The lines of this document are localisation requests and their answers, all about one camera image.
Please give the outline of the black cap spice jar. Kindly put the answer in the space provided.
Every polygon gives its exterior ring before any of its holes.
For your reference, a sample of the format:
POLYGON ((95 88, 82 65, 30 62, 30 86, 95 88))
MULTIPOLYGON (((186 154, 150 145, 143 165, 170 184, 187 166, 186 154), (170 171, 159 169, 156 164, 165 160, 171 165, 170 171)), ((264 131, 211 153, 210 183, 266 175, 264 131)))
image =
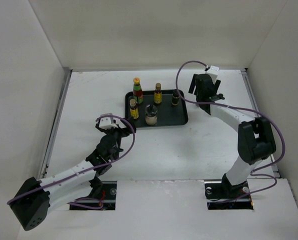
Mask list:
POLYGON ((174 90, 172 93, 171 104, 173 106, 177 106, 179 104, 179 99, 180 99, 180 96, 179 96, 178 92, 176 90, 174 90))

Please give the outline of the glass dispenser jar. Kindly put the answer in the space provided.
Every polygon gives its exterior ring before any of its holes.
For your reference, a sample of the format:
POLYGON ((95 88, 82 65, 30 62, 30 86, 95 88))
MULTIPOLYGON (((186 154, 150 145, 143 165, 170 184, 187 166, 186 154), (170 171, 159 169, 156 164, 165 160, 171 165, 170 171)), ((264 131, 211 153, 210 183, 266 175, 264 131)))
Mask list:
POLYGON ((153 126, 157 123, 158 119, 158 108, 153 104, 148 104, 144 109, 145 122, 149 126, 153 126))

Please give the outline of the red chili sauce bottle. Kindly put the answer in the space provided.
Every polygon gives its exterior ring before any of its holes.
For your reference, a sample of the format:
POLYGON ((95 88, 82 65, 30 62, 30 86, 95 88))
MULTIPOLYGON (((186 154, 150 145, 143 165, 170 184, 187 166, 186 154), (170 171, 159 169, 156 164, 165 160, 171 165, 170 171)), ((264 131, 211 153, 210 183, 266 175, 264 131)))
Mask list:
POLYGON ((143 103, 143 90, 138 77, 133 79, 133 98, 137 105, 141 105, 143 103))

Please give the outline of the small yellow label bottle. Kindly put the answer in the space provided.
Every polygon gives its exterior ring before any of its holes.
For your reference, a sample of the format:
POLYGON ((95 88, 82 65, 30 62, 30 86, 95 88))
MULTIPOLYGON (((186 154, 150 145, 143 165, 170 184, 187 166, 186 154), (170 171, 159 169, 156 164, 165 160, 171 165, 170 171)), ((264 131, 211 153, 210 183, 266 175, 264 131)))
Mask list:
POLYGON ((155 105, 160 105, 162 103, 162 89, 160 83, 155 84, 153 102, 155 105))

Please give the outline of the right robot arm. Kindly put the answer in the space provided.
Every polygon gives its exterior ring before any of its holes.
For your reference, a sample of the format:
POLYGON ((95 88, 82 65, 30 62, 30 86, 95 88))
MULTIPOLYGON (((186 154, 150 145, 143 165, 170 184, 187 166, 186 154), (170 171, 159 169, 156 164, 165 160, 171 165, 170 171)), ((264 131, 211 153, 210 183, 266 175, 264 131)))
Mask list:
POLYGON ((237 132, 238 157, 221 180, 221 192, 234 197, 250 173, 276 151, 270 122, 264 117, 253 117, 243 111, 226 106, 225 97, 218 93, 221 81, 213 81, 206 73, 194 74, 189 93, 196 96, 200 108, 210 116, 222 120, 237 132))

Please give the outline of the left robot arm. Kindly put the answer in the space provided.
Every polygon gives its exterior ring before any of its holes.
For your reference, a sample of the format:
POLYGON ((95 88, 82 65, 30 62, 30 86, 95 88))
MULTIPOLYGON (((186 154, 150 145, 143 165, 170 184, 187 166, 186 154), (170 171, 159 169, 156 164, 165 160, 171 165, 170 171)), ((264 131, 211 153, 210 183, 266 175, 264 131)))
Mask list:
POLYGON ((122 122, 124 127, 97 123, 96 128, 104 136, 95 150, 74 167, 48 178, 30 177, 24 181, 7 205, 25 231, 36 228, 62 205, 76 205, 80 199, 94 200, 101 195, 103 183, 99 177, 122 158, 122 138, 134 136, 137 131, 130 118, 122 122))

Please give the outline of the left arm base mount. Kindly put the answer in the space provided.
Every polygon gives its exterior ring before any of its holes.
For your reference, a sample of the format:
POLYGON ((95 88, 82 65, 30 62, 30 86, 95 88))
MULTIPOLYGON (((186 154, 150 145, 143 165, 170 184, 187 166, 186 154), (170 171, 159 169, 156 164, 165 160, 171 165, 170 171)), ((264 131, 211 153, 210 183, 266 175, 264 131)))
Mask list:
POLYGON ((114 211, 116 209, 117 181, 97 183, 86 197, 69 205, 70 211, 114 211))

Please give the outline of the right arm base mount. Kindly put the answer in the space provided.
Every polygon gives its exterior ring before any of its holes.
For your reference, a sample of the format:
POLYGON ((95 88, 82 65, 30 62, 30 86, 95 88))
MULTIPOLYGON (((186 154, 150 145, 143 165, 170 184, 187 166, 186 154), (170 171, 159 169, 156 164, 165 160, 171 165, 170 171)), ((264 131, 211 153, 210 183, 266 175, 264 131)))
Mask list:
POLYGON ((204 182, 208 210, 253 210, 248 182, 231 185, 224 175, 221 180, 204 182))

